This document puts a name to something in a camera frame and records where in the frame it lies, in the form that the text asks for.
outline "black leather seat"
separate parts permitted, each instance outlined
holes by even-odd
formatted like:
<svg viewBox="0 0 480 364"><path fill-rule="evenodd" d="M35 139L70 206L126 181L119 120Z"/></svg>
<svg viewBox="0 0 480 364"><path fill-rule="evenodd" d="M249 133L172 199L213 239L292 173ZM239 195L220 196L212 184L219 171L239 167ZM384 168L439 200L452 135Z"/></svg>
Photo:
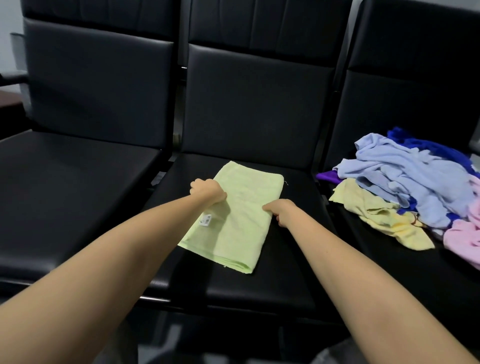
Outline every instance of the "black leather seat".
<svg viewBox="0 0 480 364"><path fill-rule="evenodd" d="M480 116L480 13L410 0L365 0L324 170L355 158L354 142L400 126L463 151ZM352 243L477 348L480 272L438 242L416 252L333 204Z"/></svg>
<svg viewBox="0 0 480 364"><path fill-rule="evenodd" d="M280 173L333 230L309 173L351 1L194 0L181 154L145 209L185 196L230 160ZM340 320L290 233L270 226L251 275L177 247L147 295L209 308Z"/></svg>
<svg viewBox="0 0 480 364"><path fill-rule="evenodd" d="M0 281L40 278L135 213L171 154L173 2L141 5L22 1L38 131L0 142Z"/></svg>

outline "person's left arm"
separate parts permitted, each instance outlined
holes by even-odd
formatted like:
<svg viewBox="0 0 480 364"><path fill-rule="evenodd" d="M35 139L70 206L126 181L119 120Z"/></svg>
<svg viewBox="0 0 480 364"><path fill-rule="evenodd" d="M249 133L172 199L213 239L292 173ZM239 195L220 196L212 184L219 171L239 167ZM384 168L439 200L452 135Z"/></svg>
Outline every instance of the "person's left arm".
<svg viewBox="0 0 480 364"><path fill-rule="evenodd" d="M227 194L196 180L191 195L106 232L0 306L0 363L91 363L200 214Z"/></svg>

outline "light green towel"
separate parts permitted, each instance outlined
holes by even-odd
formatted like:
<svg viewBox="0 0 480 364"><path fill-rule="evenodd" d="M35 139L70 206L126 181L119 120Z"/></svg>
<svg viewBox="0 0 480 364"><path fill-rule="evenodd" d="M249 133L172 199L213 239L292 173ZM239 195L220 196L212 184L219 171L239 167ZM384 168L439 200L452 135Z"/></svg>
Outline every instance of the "light green towel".
<svg viewBox="0 0 480 364"><path fill-rule="evenodd" d="M280 197L283 176L229 162L214 180L227 192L227 199L204 211L179 246L239 272L252 273L272 219L262 206Z"/></svg>

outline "yellow towel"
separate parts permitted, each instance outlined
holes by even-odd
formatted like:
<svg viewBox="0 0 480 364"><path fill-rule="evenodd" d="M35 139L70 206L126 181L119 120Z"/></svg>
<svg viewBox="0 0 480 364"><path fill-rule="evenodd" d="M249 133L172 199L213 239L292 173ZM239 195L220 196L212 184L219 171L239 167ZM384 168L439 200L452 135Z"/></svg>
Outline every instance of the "yellow towel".
<svg viewBox="0 0 480 364"><path fill-rule="evenodd" d="M421 228L415 215L397 213L398 205L386 202L381 197L357 185L354 178L347 178L339 184L330 201L343 204L346 210L360 216L362 221L386 235L393 236L399 243L413 250L433 249L435 246Z"/></svg>
<svg viewBox="0 0 480 364"><path fill-rule="evenodd" d="M229 162L214 180L226 201L204 211L179 246L242 273L252 273L272 214L262 206L280 197L283 176Z"/></svg>

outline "black leather backrest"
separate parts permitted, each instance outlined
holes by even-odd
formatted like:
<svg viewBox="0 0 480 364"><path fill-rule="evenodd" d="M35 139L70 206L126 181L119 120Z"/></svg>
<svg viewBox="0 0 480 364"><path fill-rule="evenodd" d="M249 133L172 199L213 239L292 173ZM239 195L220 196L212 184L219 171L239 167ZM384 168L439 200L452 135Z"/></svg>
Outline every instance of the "black leather backrest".
<svg viewBox="0 0 480 364"><path fill-rule="evenodd" d="M193 0L182 149L305 169L351 0Z"/></svg>
<svg viewBox="0 0 480 364"><path fill-rule="evenodd" d="M174 43L122 33L132 26L139 32L148 26L159 37L169 33L172 2L159 0L151 8L148 0L143 6L137 0L23 0L33 119L57 133L169 148ZM149 7L148 13L169 13L144 17ZM55 17L37 19L47 13ZM90 28L91 22L115 31Z"/></svg>
<svg viewBox="0 0 480 364"><path fill-rule="evenodd" d="M480 13L413 0L365 0L322 169L394 126L465 150L480 116Z"/></svg>
<svg viewBox="0 0 480 364"><path fill-rule="evenodd" d="M174 0L22 0L24 16L174 40Z"/></svg>

